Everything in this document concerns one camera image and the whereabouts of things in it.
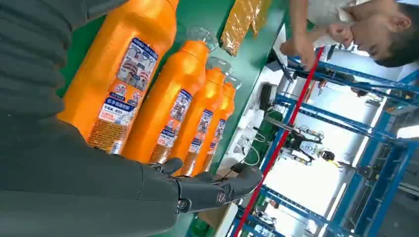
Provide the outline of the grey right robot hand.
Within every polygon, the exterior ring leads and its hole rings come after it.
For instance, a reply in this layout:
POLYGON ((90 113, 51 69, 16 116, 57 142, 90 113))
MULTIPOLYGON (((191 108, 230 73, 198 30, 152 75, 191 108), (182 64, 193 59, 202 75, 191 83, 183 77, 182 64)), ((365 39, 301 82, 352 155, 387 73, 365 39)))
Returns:
POLYGON ((3 237, 146 237, 180 213, 215 209, 252 192, 258 168, 214 179, 174 177, 178 159, 146 165, 89 147, 55 118, 0 116, 0 234, 3 237))

